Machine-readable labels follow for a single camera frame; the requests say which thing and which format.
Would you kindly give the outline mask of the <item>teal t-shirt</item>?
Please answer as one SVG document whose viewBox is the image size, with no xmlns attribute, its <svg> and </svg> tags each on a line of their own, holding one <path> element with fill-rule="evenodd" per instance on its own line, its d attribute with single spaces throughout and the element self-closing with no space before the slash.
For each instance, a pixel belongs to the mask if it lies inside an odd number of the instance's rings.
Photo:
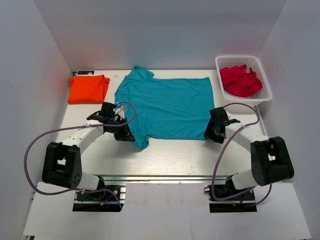
<svg viewBox="0 0 320 240">
<path fill-rule="evenodd" d="M 209 77 L 160 79 L 139 66 L 124 77 L 114 97 L 128 108 L 128 126 L 140 149 L 150 138 L 203 141 L 215 107 Z"/>
</svg>

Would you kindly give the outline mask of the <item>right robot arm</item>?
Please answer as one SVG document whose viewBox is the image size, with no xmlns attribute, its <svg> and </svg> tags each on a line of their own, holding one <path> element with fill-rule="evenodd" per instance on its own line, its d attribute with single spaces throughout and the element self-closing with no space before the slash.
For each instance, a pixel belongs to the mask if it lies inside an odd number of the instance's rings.
<svg viewBox="0 0 320 240">
<path fill-rule="evenodd" d="M 211 109 L 209 113 L 204 138 L 224 145 L 216 164 L 220 164 L 231 142 L 250 154 L 250 169 L 228 176 L 224 184 L 211 183 L 209 192 L 214 200 L 236 200 L 257 186 L 267 186 L 294 177 L 294 167 L 282 137 L 268 137 L 253 132 L 249 123 L 230 119 L 224 107 Z"/>
</svg>

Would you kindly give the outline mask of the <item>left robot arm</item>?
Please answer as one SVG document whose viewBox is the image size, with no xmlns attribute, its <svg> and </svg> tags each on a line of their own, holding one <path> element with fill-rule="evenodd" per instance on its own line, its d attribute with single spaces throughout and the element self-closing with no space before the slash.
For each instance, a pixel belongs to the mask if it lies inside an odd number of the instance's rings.
<svg viewBox="0 0 320 240">
<path fill-rule="evenodd" d="M 119 142 L 134 142 L 129 123 L 136 117 L 135 107 L 127 102 L 117 104 L 103 102 L 101 109 L 86 118 L 81 126 L 61 128 L 58 131 L 76 131 L 65 140 L 51 142 L 45 152 L 42 181 L 67 188 L 88 192 L 94 199 L 105 196 L 102 177 L 82 170 L 82 154 L 98 138 L 111 133 Z"/>
</svg>

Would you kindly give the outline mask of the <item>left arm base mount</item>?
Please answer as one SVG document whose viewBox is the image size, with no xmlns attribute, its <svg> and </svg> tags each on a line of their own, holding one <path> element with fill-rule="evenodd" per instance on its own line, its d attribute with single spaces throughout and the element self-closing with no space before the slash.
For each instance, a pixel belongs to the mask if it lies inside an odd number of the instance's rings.
<svg viewBox="0 0 320 240">
<path fill-rule="evenodd" d="M 77 191 L 73 201 L 73 212 L 97 212 L 97 213 L 119 213 L 125 203 L 126 184 L 109 184 L 105 188 L 112 191 L 102 191 L 97 193 L 85 193 Z"/>
</svg>

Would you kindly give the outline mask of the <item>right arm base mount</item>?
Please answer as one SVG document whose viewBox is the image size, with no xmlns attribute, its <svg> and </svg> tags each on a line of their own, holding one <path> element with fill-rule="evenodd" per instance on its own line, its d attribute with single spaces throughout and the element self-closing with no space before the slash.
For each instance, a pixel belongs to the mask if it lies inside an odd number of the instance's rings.
<svg viewBox="0 0 320 240">
<path fill-rule="evenodd" d="M 209 184 L 203 192 L 208 194 L 210 213 L 255 213 L 256 198 L 253 190 L 237 190 L 229 176 L 224 182 Z"/>
</svg>

